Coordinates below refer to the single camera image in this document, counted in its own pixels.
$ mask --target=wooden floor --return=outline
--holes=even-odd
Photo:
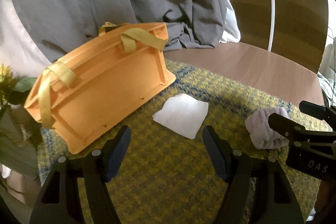
[[[241,41],[267,49],[270,0],[230,0]],[[272,51],[317,72],[328,27],[327,0],[276,0]]]

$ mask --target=orange container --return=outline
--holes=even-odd
[[[77,77],[70,87],[55,74],[50,75],[47,103],[51,124],[67,142],[70,153],[79,153],[175,81],[175,75],[166,69],[161,50],[135,39],[136,50],[125,52],[121,36],[134,28],[168,39],[165,23],[124,25],[58,60]],[[39,96],[43,77],[39,76],[25,103],[38,122],[42,118]]]

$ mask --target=silver rivet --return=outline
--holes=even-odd
[[[95,149],[92,151],[92,156],[99,156],[101,151],[99,149]]]
[[[66,161],[66,159],[67,159],[66,157],[61,156],[61,157],[58,158],[58,162],[59,162],[59,163],[63,163],[63,162]]]
[[[275,157],[273,157],[273,156],[268,156],[268,160],[270,162],[276,162],[277,161],[277,159]]]
[[[240,150],[233,150],[233,155],[241,156],[242,152]]]

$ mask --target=white cable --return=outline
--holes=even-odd
[[[268,41],[268,51],[269,52],[272,49],[274,22],[275,22],[275,0],[271,0],[271,28],[269,30],[269,41]]]

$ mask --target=yellow and blue rug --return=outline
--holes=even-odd
[[[118,176],[107,184],[121,222],[212,223],[227,187],[216,176],[202,142],[203,127],[212,125],[233,149],[260,159],[275,156],[293,187],[304,219],[307,219],[316,199],[319,180],[285,165],[288,147],[256,149],[245,128],[245,119],[259,108],[284,107],[292,120],[308,130],[328,131],[327,126],[302,114],[296,106],[239,82],[183,63],[167,60],[166,65],[176,75],[175,83],[80,154],[69,155],[65,143],[56,133],[43,130],[44,144],[38,147],[41,181],[44,182],[52,163],[60,155],[72,159],[102,148],[125,124],[131,128],[131,143]],[[181,93],[209,103],[208,115],[194,140],[184,138],[152,120],[152,115],[162,108],[169,97]],[[86,223],[92,223],[82,179],[79,186]],[[248,223],[252,193],[253,180],[242,223]]]

